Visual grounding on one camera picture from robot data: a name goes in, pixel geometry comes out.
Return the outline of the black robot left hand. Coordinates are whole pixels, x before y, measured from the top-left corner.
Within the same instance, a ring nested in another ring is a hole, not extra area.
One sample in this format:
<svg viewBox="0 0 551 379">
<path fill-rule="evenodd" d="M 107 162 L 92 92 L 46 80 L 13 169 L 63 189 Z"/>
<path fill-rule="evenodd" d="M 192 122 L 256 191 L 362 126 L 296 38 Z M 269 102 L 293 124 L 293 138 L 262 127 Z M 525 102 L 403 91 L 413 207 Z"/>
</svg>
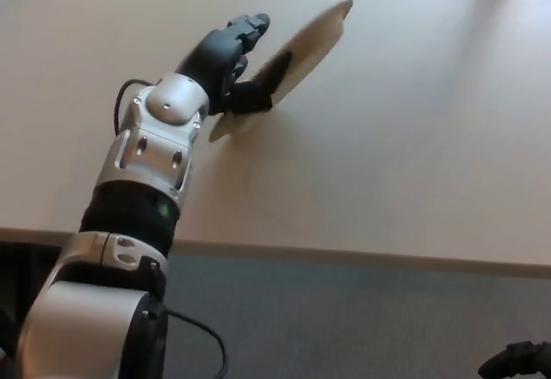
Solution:
<svg viewBox="0 0 551 379">
<path fill-rule="evenodd" d="M 292 62 L 291 51 L 270 61 L 259 78 L 238 81 L 248 65 L 246 54 L 269 25 L 266 14 L 236 17 L 225 28 L 207 34 L 179 64 L 176 72 L 196 81 L 207 93 L 208 115 L 250 115 L 272 110 L 272 96 Z"/>
</svg>

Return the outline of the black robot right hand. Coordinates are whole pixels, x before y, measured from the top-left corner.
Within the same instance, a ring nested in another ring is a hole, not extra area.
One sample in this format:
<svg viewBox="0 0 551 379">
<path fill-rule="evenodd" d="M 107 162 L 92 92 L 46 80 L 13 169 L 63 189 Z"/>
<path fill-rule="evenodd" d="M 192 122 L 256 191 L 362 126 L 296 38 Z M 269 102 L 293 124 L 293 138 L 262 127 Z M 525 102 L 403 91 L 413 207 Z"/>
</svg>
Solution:
<svg viewBox="0 0 551 379">
<path fill-rule="evenodd" d="M 499 379 L 537 373 L 550 377 L 550 343 L 531 341 L 508 344 L 503 351 L 485 361 L 478 369 L 480 377 Z"/>
</svg>

